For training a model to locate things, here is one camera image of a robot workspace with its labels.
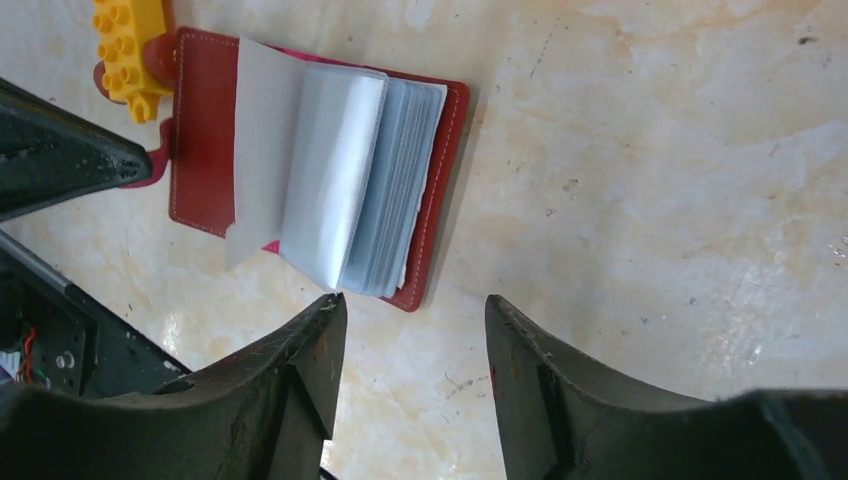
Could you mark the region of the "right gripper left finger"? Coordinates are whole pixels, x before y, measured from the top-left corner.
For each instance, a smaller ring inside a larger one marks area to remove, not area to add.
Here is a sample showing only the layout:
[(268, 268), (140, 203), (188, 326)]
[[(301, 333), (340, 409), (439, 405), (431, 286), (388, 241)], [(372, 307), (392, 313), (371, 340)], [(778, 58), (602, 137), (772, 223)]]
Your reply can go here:
[(320, 479), (347, 329), (340, 294), (151, 393), (1, 390), (5, 479)]

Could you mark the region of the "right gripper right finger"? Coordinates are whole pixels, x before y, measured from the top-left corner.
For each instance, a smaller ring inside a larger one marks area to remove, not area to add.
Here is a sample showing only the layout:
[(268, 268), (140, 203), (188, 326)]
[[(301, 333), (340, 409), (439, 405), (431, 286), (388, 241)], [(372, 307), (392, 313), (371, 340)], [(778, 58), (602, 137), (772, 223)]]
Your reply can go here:
[(759, 389), (719, 401), (619, 372), (499, 295), (485, 304), (511, 479), (843, 479), (847, 394)]

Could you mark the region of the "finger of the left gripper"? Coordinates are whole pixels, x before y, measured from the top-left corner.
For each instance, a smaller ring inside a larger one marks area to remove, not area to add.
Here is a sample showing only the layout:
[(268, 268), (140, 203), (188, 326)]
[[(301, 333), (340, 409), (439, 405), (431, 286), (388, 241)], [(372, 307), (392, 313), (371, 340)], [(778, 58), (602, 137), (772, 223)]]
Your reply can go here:
[(1, 81), (1, 220), (148, 180), (139, 144)]

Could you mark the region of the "red leather card holder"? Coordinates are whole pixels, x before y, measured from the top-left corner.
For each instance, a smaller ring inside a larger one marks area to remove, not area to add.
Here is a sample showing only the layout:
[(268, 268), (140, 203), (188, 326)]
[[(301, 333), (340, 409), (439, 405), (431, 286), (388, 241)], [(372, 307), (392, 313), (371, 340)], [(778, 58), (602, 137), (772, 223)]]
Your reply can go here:
[(267, 250), (325, 289), (420, 307), (468, 85), (188, 27), (154, 74), (174, 93), (151, 153), (173, 221), (224, 238), (229, 266)]

